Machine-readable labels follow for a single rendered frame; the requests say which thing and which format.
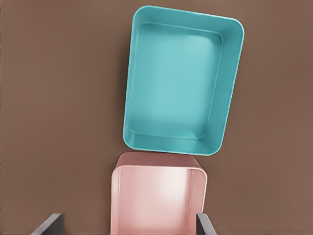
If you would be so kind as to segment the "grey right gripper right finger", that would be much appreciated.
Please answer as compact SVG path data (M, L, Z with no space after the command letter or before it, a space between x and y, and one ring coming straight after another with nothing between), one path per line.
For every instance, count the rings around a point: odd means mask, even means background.
M198 213L196 217L196 235L216 235L216 231L205 213Z

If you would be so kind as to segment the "pink rectangular tray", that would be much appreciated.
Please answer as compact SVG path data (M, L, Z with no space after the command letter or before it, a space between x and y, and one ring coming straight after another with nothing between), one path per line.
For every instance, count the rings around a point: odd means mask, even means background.
M112 173L111 235L195 235L206 186L192 155L121 154Z

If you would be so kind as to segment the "teal rectangular tray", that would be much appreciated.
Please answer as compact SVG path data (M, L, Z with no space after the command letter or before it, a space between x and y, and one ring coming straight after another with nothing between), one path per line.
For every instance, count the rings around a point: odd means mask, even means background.
M223 143L245 30L145 5L133 16L123 126L131 149L210 156Z

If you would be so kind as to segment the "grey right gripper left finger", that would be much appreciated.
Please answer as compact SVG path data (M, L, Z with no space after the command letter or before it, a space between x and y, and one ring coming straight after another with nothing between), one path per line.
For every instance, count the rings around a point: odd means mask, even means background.
M31 235L65 235L64 215L52 214Z

